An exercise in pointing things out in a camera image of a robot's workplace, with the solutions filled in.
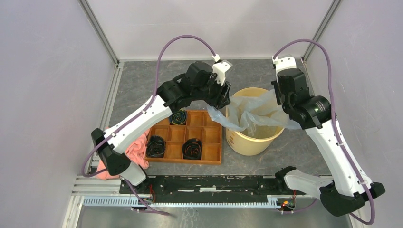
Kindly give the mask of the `light blue plastic trash bag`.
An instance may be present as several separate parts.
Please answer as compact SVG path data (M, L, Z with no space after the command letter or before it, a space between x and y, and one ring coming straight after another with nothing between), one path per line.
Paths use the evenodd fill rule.
M226 106L227 116L212 106L207 107L210 118L229 130L246 130L253 135L261 126L301 129L300 124L290 120L282 106L277 104L274 90L264 91L258 96L233 95L230 101Z

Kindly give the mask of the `yellow round trash bin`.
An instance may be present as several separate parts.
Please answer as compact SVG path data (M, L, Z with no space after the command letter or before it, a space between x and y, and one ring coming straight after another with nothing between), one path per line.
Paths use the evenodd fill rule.
M249 87L237 91L231 98L238 96L258 97L266 92L268 90L263 88ZM274 132L269 138L255 139L225 128L225 137L227 143L235 152L245 156L254 156L263 152L283 131L284 128L274 127Z

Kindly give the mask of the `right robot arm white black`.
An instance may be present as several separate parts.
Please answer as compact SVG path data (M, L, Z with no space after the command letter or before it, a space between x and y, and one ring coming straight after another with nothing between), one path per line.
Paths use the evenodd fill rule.
M309 93L305 74L297 68L276 71L277 103L313 140L324 158L332 179L320 178L288 166L275 174L277 192L298 190L321 201L332 215L340 217L363 207L370 198L385 193L383 184L373 182L358 165L339 130L332 125L331 104L323 96Z

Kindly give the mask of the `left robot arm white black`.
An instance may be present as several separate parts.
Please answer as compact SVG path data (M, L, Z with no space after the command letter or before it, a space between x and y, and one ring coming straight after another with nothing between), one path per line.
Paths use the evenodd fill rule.
M155 96L120 123L104 131L93 130L95 151L109 174L121 176L137 193L145 193L149 180L143 169L128 158L126 149L145 131L193 101L204 101L216 109L229 105L230 83L226 81L226 72L231 67L226 60L212 66L196 61L185 73L162 83Z

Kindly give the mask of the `orange compartment tray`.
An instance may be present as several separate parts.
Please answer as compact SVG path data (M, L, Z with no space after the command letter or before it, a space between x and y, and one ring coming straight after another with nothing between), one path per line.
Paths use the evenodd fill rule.
M155 124L147 145L149 162L220 165L222 126L207 111L182 110Z

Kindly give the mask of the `black orange rolled belt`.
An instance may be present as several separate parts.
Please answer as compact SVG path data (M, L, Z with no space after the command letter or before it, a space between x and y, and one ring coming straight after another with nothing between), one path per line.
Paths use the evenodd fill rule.
M187 160L200 160L202 155L202 142L200 139L188 139L182 146L183 158Z

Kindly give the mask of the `black rolled belt left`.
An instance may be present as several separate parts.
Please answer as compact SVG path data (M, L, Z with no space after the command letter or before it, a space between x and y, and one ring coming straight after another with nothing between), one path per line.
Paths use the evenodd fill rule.
M148 158L163 158L166 150L166 143L163 137L152 135L146 146Z

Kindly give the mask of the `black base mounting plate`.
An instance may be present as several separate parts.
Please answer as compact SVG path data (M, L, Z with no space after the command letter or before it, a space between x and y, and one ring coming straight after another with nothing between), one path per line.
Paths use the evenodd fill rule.
M154 203L258 203L267 196L292 196L273 176L148 176L134 187Z

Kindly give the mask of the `pink cloth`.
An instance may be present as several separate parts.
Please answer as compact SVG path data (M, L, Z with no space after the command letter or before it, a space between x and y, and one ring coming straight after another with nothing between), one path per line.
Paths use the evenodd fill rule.
M145 170L149 168L149 162L145 159L147 136L149 135L149 132L150 129L141 134L125 151L131 161ZM105 169L106 167L104 163L100 160L96 172L104 171L96 175L98 179L107 180L119 178L118 175L111 175L108 171L105 171Z

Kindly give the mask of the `aluminium frame rail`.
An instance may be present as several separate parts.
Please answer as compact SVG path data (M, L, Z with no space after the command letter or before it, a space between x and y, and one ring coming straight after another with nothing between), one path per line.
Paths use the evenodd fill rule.
M84 196L87 206L129 206L144 207L132 193L124 180L100 180L77 177L73 194ZM193 208L279 208L281 202L293 196L267 196L266 202L258 203L154 203L151 195L139 195L151 207L193 207Z

